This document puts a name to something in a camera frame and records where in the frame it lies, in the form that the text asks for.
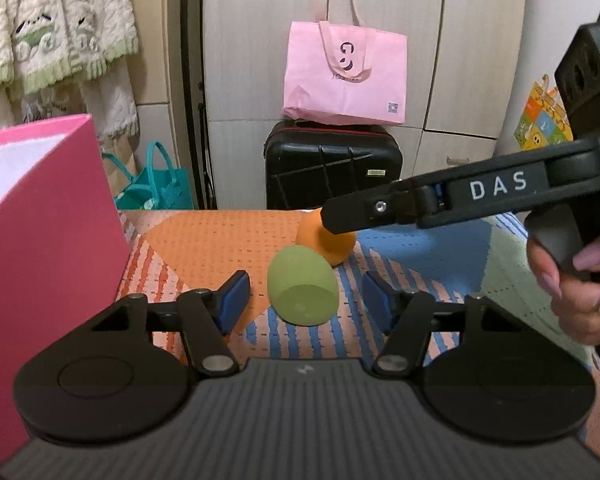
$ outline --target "teal bag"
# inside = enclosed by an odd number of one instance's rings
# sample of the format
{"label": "teal bag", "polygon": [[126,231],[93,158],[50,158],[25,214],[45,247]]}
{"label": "teal bag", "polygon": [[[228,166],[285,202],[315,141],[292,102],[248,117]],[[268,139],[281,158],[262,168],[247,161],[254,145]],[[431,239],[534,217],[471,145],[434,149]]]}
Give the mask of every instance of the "teal bag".
{"label": "teal bag", "polygon": [[[154,170],[154,149],[158,148],[167,165]],[[129,209],[193,209],[193,199],[186,170],[175,169],[164,146],[154,140],[146,150],[146,167],[133,177],[124,164],[110,153],[103,153],[129,179],[130,184],[116,198],[116,207]]]}

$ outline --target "logo on bag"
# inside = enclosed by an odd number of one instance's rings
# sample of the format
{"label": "logo on bag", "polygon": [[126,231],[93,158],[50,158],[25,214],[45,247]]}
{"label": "logo on bag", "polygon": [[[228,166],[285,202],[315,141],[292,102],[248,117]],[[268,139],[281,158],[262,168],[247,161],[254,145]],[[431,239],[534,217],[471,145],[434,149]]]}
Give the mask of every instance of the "logo on bag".
{"label": "logo on bag", "polygon": [[340,60],[340,63],[346,63],[347,59],[349,59],[349,63],[346,66],[343,66],[342,69],[349,71],[353,68],[353,60],[349,57],[353,54],[353,43],[350,41],[345,41],[340,45],[340,51],[344,54],[344,57]]}
{"label": "logo on bag", "polygon": [[344,77],[340,74],[331,74],[331,79],[342,79],[343,81],[349,81],[350,83],[357,83],[360,81],[359,77]]}

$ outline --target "wardrobe door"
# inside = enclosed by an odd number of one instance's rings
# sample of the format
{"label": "wardrobe door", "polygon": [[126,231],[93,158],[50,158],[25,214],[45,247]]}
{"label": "wardrobe door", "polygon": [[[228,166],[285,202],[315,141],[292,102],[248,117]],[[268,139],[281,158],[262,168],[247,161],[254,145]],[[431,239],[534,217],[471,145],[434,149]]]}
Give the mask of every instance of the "wardrobe door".
{"label": "wardrobe door", "polygon": [[263,146],[277,121],[210,121],[218,209],[266,209]]}
{"label": "wardrobe door", "polygon": [[413,174],[413,165],[418,155],[418,146],[422,130],[419,128],[406,128],[404,126],[392,126],[387,128],[390,134],[398,143],[398,148],[402,153],[402,170],[400,178],[409,178]]}
{"label": "wardrobe door", "polygon": [[[363,25],[407,36],[405,126],[422,128],[436,60],[442,0],[355,0]],[[330,0],[331,23],[351,23],[349,0]]]}
{"label": "wardrobe door", "polygon": [[495,146],[493,139],[423,132],[413,174],[446,170],[491,158]]}
{"label": "wardrobe door", "polygon": [[313,21],[311,1],[203,0],[210,121],[281,116],[289,28],[292,21]]}
{"label": "wardrobe door", "polygon": [[525,0],[445,0],[427,130],[500,135]]}

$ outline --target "pink tote bag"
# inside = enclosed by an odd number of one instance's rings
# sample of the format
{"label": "pink tote bag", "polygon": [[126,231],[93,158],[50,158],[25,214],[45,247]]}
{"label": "pink tote bag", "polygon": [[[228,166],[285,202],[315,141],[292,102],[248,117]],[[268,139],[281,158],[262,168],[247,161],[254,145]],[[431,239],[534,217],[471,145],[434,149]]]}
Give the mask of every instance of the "pink tote bag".
{"label": "pink tote bag", "polygon": [[407,94],[407,37],[326,20],[328,0],[314,0],[315,23],[293,22],[286,56],[283,114],[324,124],[401,124]]}

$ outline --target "black circular disc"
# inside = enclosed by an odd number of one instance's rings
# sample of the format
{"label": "black circular disc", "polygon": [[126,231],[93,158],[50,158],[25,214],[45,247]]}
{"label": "black circular disc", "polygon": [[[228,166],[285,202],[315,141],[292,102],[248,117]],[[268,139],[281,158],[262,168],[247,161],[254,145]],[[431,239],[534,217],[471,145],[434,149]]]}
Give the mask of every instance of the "black circular disc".
{"label": "black circular disc", "polygon": [[570,356],[521,348],[459,346],[424,371],[423,392],[448,423],[507,444],[538,443],[577,431],[595,400],[589,372]]}
{"label": "black circular disc", "polygon": [[138,338],[93,332],[62,341],[21,368],[14,400],[29,431],[74,444],[124,440],[162,423],[182,405],[187,369]]}
{"label": "black circular disc", "polygon": [[120,393],[134,380],[132,365],[115,357],[85,357],[65,366],[58,384],[67,393],[97,399]]}

